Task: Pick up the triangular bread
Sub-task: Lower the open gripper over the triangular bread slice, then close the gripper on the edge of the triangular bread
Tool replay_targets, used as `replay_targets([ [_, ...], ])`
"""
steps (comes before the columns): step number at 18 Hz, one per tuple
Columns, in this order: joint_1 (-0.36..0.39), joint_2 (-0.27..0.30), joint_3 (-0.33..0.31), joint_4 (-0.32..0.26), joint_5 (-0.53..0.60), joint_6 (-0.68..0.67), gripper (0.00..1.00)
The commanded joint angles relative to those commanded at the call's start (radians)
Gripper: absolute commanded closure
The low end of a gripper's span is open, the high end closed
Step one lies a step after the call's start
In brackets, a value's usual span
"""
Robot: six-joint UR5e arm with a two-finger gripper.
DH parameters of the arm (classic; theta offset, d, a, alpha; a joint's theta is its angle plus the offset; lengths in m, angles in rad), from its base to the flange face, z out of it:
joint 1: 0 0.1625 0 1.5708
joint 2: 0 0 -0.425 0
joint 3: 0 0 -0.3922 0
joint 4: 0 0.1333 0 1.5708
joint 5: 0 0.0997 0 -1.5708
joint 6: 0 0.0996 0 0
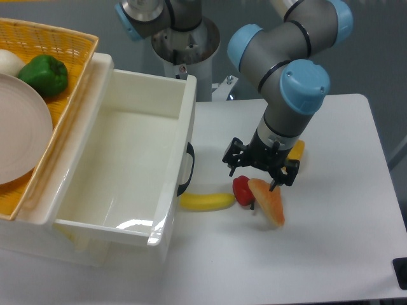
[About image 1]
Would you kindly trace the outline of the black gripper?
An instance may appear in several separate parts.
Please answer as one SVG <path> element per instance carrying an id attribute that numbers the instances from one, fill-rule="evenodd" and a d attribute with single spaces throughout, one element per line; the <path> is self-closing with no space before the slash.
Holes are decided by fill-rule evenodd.
<path id="1" fill-rule="evenodd" d="M 245 161 L 252 167 L 269 172 L 273 181 L 269 191 L 272 192 L 277 186 L 292 186 L 300 169 L 300 160 L 287 159 L 291 149 L 276 148 L 266 145 L 255 132 L 249 145 L 245 146 L 239 138 L 232 138 L 224 152 L 222 162 L 230 169 L 229 176 L 233 176 L 235 170 L 245 165 Z"/>

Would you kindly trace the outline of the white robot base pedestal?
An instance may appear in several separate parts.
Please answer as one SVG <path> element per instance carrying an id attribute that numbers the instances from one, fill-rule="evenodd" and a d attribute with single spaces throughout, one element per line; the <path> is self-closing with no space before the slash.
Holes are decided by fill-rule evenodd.
<path id="1" fill-rule="evenodd" d="M 153 51 L 162 61 L 164 76 L 177 79 L 196 77 L 198 102 L 233 99 L 231 91 L 238 83 L 237 77 L 228 75 L 221 83 L 212 82 L 212 60 L 220 42 L 219 29 L 206 17 L 191 31 L 168 28 L 151 38 Z"/>

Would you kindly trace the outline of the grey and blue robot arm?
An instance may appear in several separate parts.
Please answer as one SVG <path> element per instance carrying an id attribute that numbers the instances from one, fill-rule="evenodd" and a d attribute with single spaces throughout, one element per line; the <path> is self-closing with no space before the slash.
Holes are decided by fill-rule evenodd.
<path id="1" fill-rule="evenodd" d="M 328 73 L 311 56 L 348 38 L 354 28 L 344 1 L 274 1 L 283 23 L 266 31 L 249 24 L 227 46 L 233 66 L 267 107 L 249 144 L 233 139 L 223 161 L 230 170 L 251 166 L 267 172 L 271 187 L 291 186 L 300 162 L 289 152 L 320 109 L 330 89 Z M 151 39 L 170 78 L 195 76 L 210 97 L 211 60 L 220 44 L 217 27 L 200 1 L 119 1 L 116 14 L 133 41 Z"/>

